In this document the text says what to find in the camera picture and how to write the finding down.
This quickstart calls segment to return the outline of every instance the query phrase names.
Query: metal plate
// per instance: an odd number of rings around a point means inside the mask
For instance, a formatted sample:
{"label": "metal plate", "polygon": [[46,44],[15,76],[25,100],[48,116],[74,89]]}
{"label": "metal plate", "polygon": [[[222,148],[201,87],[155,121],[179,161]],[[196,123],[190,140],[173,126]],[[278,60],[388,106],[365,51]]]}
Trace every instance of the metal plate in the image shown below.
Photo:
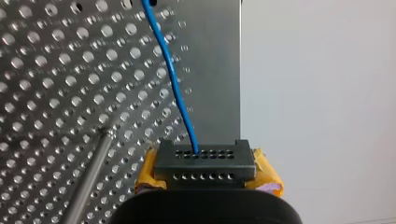
{"label": "metal plate", "polygon": [[[150,143],[188,136],[139,1],[0,0],[0,223],[57,223],[111,127],[84,223],[133,195]],[[200,143],[239,137],[239,0],[154,8]]]}

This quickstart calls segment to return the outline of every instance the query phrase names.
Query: white background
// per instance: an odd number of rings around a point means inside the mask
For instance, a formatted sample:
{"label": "white background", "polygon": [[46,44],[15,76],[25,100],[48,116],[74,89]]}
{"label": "white background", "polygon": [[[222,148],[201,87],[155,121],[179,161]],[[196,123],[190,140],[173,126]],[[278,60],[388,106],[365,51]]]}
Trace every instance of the white background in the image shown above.
{"label": "white background", "polygon": [[245,0],[241,79],[305,224],[396,223],[396,0]]}

